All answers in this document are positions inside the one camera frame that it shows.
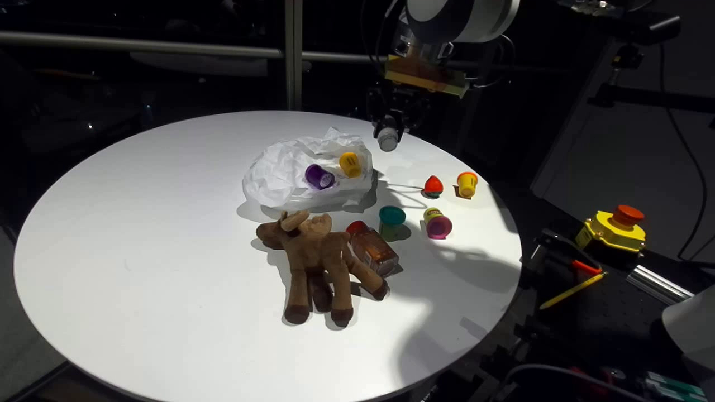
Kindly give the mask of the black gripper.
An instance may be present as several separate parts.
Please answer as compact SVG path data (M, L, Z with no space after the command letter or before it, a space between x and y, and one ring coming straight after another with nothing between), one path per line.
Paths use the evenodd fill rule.
M367 92L367 116L374 124L374 139L381 128L396 128L403 134L416 126L416 92L393 82L375 82Z

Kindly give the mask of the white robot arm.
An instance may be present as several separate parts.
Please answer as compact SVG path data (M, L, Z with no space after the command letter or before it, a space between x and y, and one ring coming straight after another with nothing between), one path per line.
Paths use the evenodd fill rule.
M393 85L462 98L472 82L447 60L459 42L488 45L516 20L520 0L390 0L369 63Z

